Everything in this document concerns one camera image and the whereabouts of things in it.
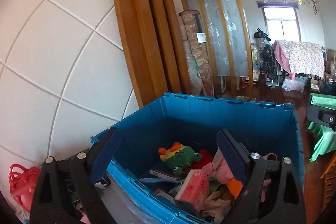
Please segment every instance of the stuffed toy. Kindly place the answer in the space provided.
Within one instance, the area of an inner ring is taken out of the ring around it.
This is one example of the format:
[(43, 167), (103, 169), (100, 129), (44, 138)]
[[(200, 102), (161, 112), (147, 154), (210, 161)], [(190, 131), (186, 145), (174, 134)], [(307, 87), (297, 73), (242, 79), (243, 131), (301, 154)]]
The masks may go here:
[[(263, 158), (265, 160), (278, 160), (277, 155), (274, 153), (269, 153)], [(223, 157), (219, 149), (217, 150), (212, 162), (202, 167), (202, 169), (208, 175), (214, 176), (215, 179), (221, 184), (227, 185), (227, 188), (229, 189), (230, 193), (235, 197), (235, 199), (237, 199), (244, 185), (240, 181), (234, 178), (225, 158)], [(263, 185), (262, 185), (263, 187), (260, 191), (260, 195), (261, 195), (260, 201), (261, 202), (265, 201), (266, 191), (270, 183), (271, 183), (270, 179), (264, 180), (263, 182)]]
[(190, 146), (184, 146), (179, 142), (175, 142), (168, 150), (163, 147), (159, 148), (158, 153), (160, 159), (176, 176), (182, 175), (184, 169), (190, 168), (193, 162), (199, 162), (202, 159), (201, 154), (196, 153)]
[(207, 150), (201, 149), (199, 151), (199, 154), (201, 154), (202, 159), (199, 162), (195, 161), (194, 163), (192, 163), (191, 169), (202, 169), (204, 165), (212, 162), (213, 156)]

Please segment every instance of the table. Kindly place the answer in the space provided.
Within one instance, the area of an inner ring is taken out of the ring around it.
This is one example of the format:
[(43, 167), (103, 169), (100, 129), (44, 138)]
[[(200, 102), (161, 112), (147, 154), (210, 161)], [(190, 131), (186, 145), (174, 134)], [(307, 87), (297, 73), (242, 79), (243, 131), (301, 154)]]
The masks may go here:
[[(310, 105), (336, 110), (336, 96), (311, 93), (308, 106)], [(336, 132), (331, 128), (310, 122), (308, 129), (312, 131), (317, 140), (310, 162), (316, 160), (319, 155), (336, 150)]]

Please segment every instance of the window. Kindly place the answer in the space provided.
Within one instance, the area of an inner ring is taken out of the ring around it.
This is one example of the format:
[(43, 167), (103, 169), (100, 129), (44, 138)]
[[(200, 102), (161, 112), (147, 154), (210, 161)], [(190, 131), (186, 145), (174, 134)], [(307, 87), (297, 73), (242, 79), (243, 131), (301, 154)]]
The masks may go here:
[(283, 7), (265, 7), (263, 9), (272, 44), (275, 40), (300, 41), (295, 9)]

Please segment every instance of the pink cloth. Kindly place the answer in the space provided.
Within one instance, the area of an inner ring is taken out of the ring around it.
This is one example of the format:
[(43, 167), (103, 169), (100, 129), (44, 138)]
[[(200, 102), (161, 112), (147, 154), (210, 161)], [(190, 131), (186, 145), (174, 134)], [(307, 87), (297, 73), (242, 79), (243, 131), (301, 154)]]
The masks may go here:
[(274, 49), (274, 55), (277, 62), (280, 66), (289, 74), (292, 74), (291, 70), (289, 69), (289, 60), (288, 57), (285, 55), (284, 51), (281, 48), (280, 43), (275, 40), (274, 44), (272, 45)]
[(89, 218), (87, 217), (87, 215), (84, 215), (81, 219), (81, 221), (85, 224), (90, 224), (90, 220)]

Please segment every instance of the frosted glass panel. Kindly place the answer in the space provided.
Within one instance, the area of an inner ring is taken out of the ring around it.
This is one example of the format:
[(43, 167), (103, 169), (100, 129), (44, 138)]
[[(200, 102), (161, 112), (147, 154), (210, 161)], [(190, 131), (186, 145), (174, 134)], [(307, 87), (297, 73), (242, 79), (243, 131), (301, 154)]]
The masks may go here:
[(237, 0), (222, 0), (234, 59), (235, 76), (248, 76), (246, 41)]
[(226, 37), (223, 23), (219, 13), (217, 0), (204, 0), (208, 30), (211, 39), (211, 45), (216, 60), (217, 74), (220, 76), (229, 76), (229, 58), (226, 47)]
[[(198, 0), (187, 0), (189, 9), (200, 11)], [(221, 0), (229, 34), (234, 62), (234, 76), (248, 76), (248, 62), (243, 22), (237, 0)], [(229, 57), (226, 37), (217, 0), (203, 0), (206, 8), (208, 31), (216, 61), (217, 75), (229, 76)]]

